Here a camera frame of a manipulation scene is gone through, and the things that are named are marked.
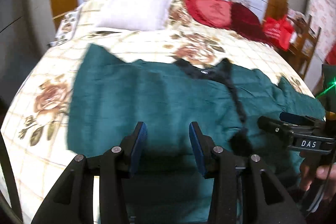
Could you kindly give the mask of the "dark red velvet cushion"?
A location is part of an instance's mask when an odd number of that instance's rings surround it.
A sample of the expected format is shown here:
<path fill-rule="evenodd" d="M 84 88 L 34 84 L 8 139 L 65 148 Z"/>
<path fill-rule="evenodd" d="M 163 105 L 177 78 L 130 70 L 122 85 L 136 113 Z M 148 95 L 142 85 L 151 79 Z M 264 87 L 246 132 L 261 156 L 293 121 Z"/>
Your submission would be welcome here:
<path fill-rule="evenodd" d="M 254 42 L 269 44 L 258 17 L 244 5 L 231 2 L 231 30 Z"/>

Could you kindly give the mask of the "white square pillow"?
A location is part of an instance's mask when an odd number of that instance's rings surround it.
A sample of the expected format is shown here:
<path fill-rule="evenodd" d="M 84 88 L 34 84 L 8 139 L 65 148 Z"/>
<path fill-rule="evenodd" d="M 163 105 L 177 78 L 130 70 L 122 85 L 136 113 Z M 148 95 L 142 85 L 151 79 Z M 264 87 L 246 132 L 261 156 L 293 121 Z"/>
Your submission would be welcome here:
<path fill-rule="evenodd" d="M 173 0 L 107 0 L 95 26 L 130 31 L 165 29 Z"/>

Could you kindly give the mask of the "wooden shelf rack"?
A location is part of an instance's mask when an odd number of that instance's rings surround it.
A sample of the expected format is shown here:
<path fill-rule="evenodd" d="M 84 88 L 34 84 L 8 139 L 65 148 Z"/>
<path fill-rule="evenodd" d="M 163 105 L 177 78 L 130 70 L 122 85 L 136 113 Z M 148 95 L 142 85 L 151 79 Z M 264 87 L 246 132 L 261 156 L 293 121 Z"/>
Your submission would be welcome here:
<path fill-rule="evenodd" d="M 309 14 L 307 19 L 301 16 L 288 19 L 294 24 L 296 38 L 293 43 L 290 43 L 288 49 L 288 63 L 297 72 L 297 74 L 304 79 L 311 59 L 314 55 L 316 46 L 321 34 L 321 27 L 315 32 L 311 28 L 313 17 Z"/>

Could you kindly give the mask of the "red heart-shaped cushion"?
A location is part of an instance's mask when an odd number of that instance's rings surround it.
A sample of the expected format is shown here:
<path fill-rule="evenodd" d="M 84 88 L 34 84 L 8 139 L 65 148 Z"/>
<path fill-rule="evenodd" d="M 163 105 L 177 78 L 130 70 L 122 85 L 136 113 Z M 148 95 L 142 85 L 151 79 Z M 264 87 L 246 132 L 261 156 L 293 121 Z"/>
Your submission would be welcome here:
<path fill-rule="evenodd" d="M 185 0 L 190 16 L 198 23 L 220 29 L 231 26 L 231 2 L 224 0 Z"/>

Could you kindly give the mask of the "green quilted puffer jacket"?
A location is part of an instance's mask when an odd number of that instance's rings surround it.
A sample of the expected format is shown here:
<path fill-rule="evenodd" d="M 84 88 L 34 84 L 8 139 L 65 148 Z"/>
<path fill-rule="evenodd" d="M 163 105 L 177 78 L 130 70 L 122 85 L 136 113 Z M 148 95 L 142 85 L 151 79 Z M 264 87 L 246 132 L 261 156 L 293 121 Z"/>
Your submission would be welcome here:
<path fill-rule="evenodd" d="M 283 135 L 257 125 L 260 116 L 277 119 L 281 112 L 325 116 L 318 100 L 287 79 L 273 84 L 258 69 L 228 60 L 207 69 L 184 60 L 125 63 L 93 44 L 76 76 L 67 144 L 88 157 L 101 155 L 145 123 L 139 168 L 124 186 L 129 214 L 139 223 L 196 223 L 208 218 L 213 181 L 197 170 L 190 123 L 236 155 L 260 155 L 290 188 L 301 158 L 287 150 Z"/>

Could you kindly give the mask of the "floral checked bed sheet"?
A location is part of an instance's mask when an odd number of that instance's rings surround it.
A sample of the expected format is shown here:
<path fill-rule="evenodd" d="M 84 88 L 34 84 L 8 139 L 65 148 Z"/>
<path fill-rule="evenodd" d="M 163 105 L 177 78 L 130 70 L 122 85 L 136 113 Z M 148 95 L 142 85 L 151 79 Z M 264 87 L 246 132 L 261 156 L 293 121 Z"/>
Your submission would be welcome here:
<path fill-rule="evenodd" d="M 84 0 L 65 14 L 62 34 L 22 83 L 1 127 L 14 172 L 24 223 L 30 223 L 47 192 L 74 158 L 67 147 L 68 110 L 76 73 L 92 43 L 126 62 L 142 59 L 172 63 L 190 46 L 185 59 L 201 67 L 223 58 L 259 69 L 272 83 L 285 77 L 294 89 L 311 96 L 295 70 L 270 46 L 234 31 L 204 26 L 187 13 L 185 0 L 173 0 L 164 30 L 141 32 L 97 28 L 108 0 Z"/>

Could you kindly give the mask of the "red shopping bag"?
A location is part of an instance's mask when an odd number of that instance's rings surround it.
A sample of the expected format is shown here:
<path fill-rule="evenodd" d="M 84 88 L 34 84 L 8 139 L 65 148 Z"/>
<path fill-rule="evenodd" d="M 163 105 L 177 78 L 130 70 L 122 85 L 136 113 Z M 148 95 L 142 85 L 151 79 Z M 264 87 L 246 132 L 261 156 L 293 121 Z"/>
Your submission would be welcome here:
<path fill-rule="evenodd" d="M 289 49 L 294 27 L 286 15 L 281 19 L 267 17 L 263 25 L 263 31 L 274 47 L 283 51 Z"/>

